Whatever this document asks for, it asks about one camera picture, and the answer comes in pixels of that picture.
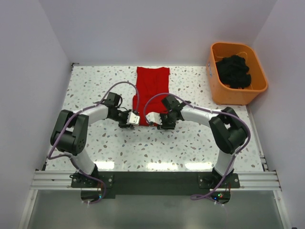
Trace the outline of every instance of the folded red fabric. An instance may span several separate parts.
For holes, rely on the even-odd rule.
[[[145,121],[143,109],[147,101],[154,95],[167,92],[168,93],[168,78],[170,74],[169,68],[137,68],[137,84],[136,87],[140,95],[139,113],[140,113],[140,125],[148,125]],[[163,106],[161,100],[166,95],[161,95],[152,100],[147,109],[146,114],[149,112],[162,113],[166,109]],[[132,107],[135,109],[137,105],[138,97],[135,95],[132,99]]]

